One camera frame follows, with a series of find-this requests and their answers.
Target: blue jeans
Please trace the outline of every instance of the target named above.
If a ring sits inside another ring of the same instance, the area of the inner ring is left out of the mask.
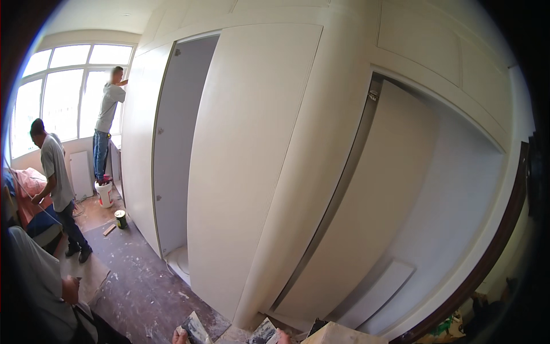
[[[90,249],[90,245],[88,245],[88,241],[86,241],[80,231],[80,228],[78,228],[78,225],[74,222],[73,209],[74,202],[71,201],[69,205],[63,209],[63,211],[56,211],[57,217],[63,225],[63,232],[65,232],[65,234],[69,237],[69,248],[77,248],[80,246],[82,250],[88,251]]]
[[[102,181],[105,174],[105,165],[107,158],[107,148],[109,147],[109,133],[101,132],[95,129],[93,135],[93,172],[96,180]]]

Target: short hair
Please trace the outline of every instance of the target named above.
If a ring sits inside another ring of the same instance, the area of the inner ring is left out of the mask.
[[[111,75],[114,75],[116,72],[124,72],[124,69],[122,69],[122,67],[118,65],[112,69]]]
[[[31,137],[35,135],[40,135],[42,133],[44,133],[44,122],[41,119],[37,118],[31,124]]]

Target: window pane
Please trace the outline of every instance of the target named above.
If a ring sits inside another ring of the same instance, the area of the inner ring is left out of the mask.
[[[80,107],[80,136],[93,136],[97,117],[100,114],[103,87],[109,78],[109,71],[89,72],[86,91]]]
[[[111,126],[111,135],[120,134],[120,114],[122,113],[122,103],[117,102],[117,109],[114,111],[113,125]]]
[[[50,68],[63,67],[65,65],[84,64],[90,51],[89,45],[71,45],[56,48],[53,51]]]
[[[50,50],[44,50],[32,55],[31,58],[29,59],[29,62],[27,63],[27,67],[25,67],[23,76],[26,77],[27,75],[38,73],[48,68],[48,62],[50,61],[51,53],[52,53],[52,50],[50,49]]]
[[[40,116],[42,79],[26,83],[17,91],[12,115],[12,157],[16,158],[37,148],[29,131],[31,123]]]
[[[128,64],[132,47],[119,45],[94,45],[90,63]]]
[[[42,120],[47,132],[61,141],[76,138],[78,100],[83,69],[48,74],[44,91]]]

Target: work boot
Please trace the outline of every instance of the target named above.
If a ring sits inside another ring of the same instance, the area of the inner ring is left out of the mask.
[[[76,252],[80,252],[80,246],[78,245],[69,245],[69,248],[65,251],[65,256],[67,258],[73,256]]]
[[[78,257],[78,262],[83,264],[88,260],[88,257],[92,254],[92,248],[88,247],[88,249],[82,249],[80,252],[80,256]]]

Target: man standing on bucket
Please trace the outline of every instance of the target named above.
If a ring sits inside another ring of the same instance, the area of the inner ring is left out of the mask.
[[[111,71],[110,82],[103,87],[100,115],[97,117],[93,135],[93,172],[99,185],[109,182],[104,180],[103,175],[105,174],[105,161],[109,146],[109,130],[113,125],[114,112],[117,109],[117,103],[123,103],[126,98],[126,91],[121,86],[126,85],[128,80],[121,81],[123,72],[122,67],[114,67]]]
[[[33,204],[39,204],[47,194],[50,194],[53,210],[63,225],[63,232],[69,237],[69,249],[65,252],[65,256],[70,257],[81,251],[78,261],[84,263],[92,253],[92,248],[74,222],[74,193],[65,168],[65,160],[63,159],[65,151],[61,146],[61,141],[57,135],[48,134],[44,130],[44,123],[39,118],[32,123],[30,134],[32,142],[40,148],[42,169],[48,179],[44,189],[34,196],[31,201]]]

